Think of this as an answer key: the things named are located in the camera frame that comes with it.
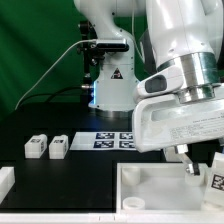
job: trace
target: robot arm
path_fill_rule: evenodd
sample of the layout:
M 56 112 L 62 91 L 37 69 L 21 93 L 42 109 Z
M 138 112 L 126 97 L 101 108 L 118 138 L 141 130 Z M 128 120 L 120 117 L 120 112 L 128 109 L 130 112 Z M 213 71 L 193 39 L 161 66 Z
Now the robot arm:
M 223 38 L 222 1 L 147 0 L 146 3 L 158 73 L 138 84 L 135 101 L 171 92 L 182 97 L 189 87 L 219 83 L 216 61 Z
M 95 29 L 96 47 L 106 52 L 100 61 L 100 74 L 93 85 L 94 100 L 89 107 L 105 117 L 129 116 L 136 106 L 132 97 L 138 83 L 134 75 L 135 49 L 132 35 L 117 27 L 114 17 L 131 16 L 132 0 L 74 0 L 74 3 Z M 145 14 L 145 0 L 135 3 L 135 14 Z M 128 48 L 121 52 L 117 46 Z
M 147 0 L 146 5 L 158 73 L 135 90 L 136 148 L 184 148 L 185 153 L 187 144 L 222 138 L 224 87 L 216 67 L 222 1 Z M 185 156 L 181 159 L 189 164 Z

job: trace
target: black surface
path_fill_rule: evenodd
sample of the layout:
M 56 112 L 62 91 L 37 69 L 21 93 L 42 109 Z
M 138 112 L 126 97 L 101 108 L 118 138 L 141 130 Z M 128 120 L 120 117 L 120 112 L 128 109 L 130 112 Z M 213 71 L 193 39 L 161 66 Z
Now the black surface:
M 64 160 L 25 159 L 24 144 L 46 134 L 77 131 L 131 131 L 131 120 L 95 117 L 72 103 L 28 104 L 0 124 L 0 167 L 14 166 L 16 183 L 0 205 L 0 212 L 115 212 L 118 162 L 164 162 L 160 151 L 69 151 Z M 216 141 L 190 146 L 194 162 L 211 165 Z

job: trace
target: label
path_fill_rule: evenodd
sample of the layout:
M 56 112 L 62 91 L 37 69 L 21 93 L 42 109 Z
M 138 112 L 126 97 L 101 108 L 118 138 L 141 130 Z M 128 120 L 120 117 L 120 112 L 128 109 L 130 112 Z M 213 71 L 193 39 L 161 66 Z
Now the label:
M 214 174 L 211 187 L 220 191 L 224 191 L 224 177 Z
M 44 142 L 41 142 L 40 148 L 41 148 L 41 152 L 43 152 L 44 151 Z
M 39 143 L 41 141 L 41 139 L 36 139 L 36 138 L 33 138 L 31 140 L 32 143 Z
M 111 79 L 123 79 L 120 70 L 117 68 L 112 75 Z
M 224 133 L 224 113 L 220 115 L 195 119 L 189 125 L 170 129 L 173 140 L 192 138 L 198 136 L 222 135 Z

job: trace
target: white box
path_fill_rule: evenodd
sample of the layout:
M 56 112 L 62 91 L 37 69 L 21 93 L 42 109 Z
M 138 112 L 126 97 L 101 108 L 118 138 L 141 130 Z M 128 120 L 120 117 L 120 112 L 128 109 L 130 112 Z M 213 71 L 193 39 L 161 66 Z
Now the white box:
M 13 167 L 2 167 L 0 170 L 0 204 L 15 183 Z
M 25 157 L 27 159 L 39 159 L 47 148 L 46 135 L 34 135 L 25 144 Z
M 64 159 L 68 151 L 68 136 L 55 136 L 49 146 L 50 159 Z

